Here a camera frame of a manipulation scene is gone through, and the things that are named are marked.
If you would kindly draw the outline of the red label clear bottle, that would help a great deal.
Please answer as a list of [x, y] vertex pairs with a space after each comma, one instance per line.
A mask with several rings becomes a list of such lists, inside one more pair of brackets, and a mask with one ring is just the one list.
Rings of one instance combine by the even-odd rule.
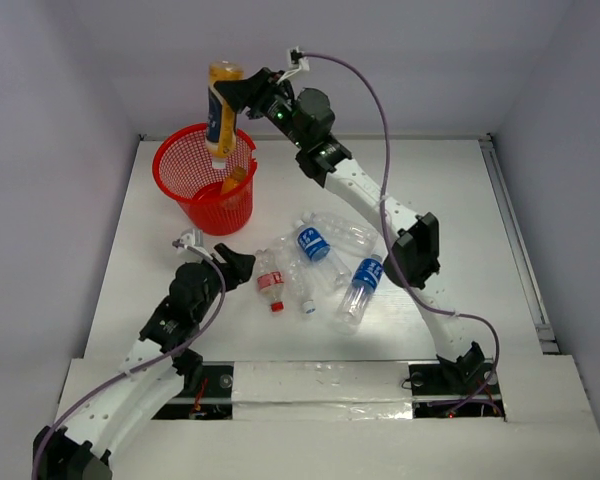
[[253, 269], [258, 294], [267, 303], [272, 313], [284, 310], [282, 300], [284, 279], [274, 254], [269, 250], [257, 250]]

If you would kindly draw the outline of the tall orange drink bottle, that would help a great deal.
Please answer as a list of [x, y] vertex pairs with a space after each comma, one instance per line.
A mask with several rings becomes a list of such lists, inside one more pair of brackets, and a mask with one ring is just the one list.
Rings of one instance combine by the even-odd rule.
[[228, 61], [212, 62], [209, 65], [208, 116], [205, 144], [211, 154], [211, 164], [216, 170], [224, 169], [227, 158], [236, 147], [235, 111], [217, 91], [218, 81], [241, 80], [243, 69]]

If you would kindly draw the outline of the small orange juice bottle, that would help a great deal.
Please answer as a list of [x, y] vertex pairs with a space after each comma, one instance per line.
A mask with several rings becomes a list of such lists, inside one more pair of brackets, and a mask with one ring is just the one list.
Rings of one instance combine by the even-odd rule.
[[220, 194], [226, 195], [236, 189], [248, 176], [248, 171], [241, 166], [235, 166], [231, 173], [224, 179]]

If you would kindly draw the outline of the clear unlabelled bottle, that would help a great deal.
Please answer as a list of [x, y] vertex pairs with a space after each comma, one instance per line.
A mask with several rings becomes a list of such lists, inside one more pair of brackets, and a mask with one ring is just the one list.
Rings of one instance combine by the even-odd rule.
[[368, 257], [374, 252], [378, 233], [370, 227], [329, 212], [303, 212], [301, 219], [314, 226], [330, 245], [346, 253]]

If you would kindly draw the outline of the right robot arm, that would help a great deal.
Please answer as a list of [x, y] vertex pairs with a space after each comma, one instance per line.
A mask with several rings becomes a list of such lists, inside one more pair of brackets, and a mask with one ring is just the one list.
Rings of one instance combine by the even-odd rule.
[[328, 96], [314, 88], [299, 94], [280, 72], [263, 68], [242, 80], [220, 80], [215, 91], [236, 113], [269, 120], [298, 149], [302, 172], [336, 195], [382, 234], [387, 277], [403, 287], [433, 339], [440, 379], [450, 391], [477, 395], [485, 356], [465, 331], [464, 317], [447, 301], [439, 271], [440, 224], [387, 195], [332, 134], [335, 114]]

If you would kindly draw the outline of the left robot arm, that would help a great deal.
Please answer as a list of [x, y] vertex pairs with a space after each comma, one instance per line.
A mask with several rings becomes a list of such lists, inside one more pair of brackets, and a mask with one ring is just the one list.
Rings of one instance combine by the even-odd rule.
[[219, 315], [226, 294], [251, 279], [256, 258], [223, 243], [213, 254], [182, 240], [173, 244], [196, 261], [176, 270], [116, 374], [37, 434], [32, 478], [112, 478], [118, 458], [154, 415], [199, 388], [203, 358], [190, 346]]

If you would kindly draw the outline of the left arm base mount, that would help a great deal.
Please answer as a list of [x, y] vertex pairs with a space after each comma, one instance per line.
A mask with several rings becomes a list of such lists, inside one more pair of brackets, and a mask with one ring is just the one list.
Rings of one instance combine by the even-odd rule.
[[233, 416], [233, 363], [205, 363], [197, 385], [167, 402], [154, 420], [231, 420]]

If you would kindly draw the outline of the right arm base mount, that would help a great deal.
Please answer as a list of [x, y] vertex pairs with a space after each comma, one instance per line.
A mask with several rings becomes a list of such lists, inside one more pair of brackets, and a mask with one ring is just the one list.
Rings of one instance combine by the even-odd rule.
[[478, 394], [463, 403], [484, 384], [491, 367], [492, 363], [487, 362], [468, 384], [452, 386], [444, 378], [442, 366], [438, 363], [410, 364], [400, 387], [411, 394], [416, 419], [504, 418], [505, 407], [496, 374]]

